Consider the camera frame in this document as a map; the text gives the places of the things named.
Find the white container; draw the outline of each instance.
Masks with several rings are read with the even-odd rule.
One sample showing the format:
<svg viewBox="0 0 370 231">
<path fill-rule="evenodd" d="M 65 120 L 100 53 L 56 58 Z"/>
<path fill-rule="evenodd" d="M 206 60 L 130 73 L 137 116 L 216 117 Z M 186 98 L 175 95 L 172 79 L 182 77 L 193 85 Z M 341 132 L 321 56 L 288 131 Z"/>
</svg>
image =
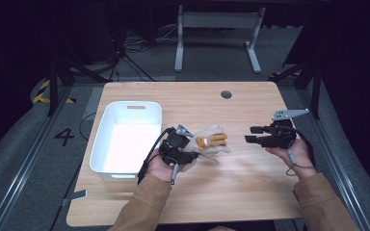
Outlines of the white container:
<svg viewBox="0 0 370 231">
<path fill-rule="evenodd" d="M 161 135 L 161 111 L 155 102 L 109 104 L 95 136 L 91 169 L 107 181 L 138 180 L 144 159 Z"/>
</svg>

